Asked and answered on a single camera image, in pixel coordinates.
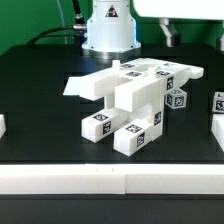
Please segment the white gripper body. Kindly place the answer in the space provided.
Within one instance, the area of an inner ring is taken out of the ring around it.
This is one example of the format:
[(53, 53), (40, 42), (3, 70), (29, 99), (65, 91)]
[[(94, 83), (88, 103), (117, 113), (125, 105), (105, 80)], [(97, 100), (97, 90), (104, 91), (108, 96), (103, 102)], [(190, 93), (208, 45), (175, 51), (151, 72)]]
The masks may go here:
[(141, 17), (224, 20), (224, 0), (133, 0)]

